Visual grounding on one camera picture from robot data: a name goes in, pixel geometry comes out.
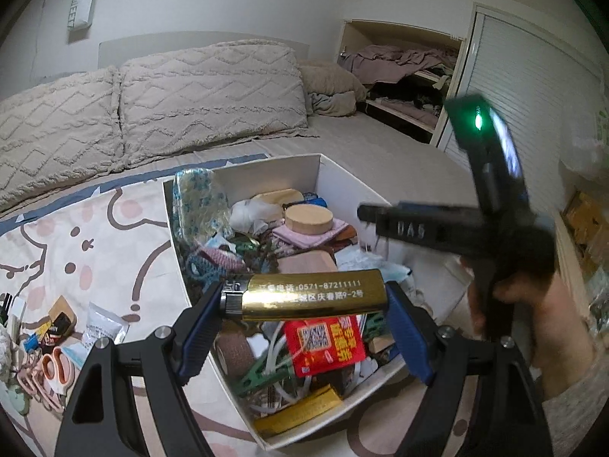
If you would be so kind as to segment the grey sleeve forearm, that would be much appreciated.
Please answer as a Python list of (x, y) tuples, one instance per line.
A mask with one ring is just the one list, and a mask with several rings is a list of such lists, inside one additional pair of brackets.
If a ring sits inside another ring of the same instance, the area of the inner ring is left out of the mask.
[(543, 402), (554, 456), (570, 456), (600, 416), (608, 399), (608, 374), (594, 366), (576, 384)]

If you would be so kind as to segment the person's right hand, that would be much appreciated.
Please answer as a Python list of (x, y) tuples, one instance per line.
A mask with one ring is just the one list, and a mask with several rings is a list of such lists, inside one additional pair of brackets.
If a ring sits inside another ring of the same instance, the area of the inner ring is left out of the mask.
[(579, 382), (596, 359), (596, 347), (561, 277), (520, 273), (499, 282), (493, 296), (525, 306), (532, 324), (532, 366), (541, 370), (547, 399)]

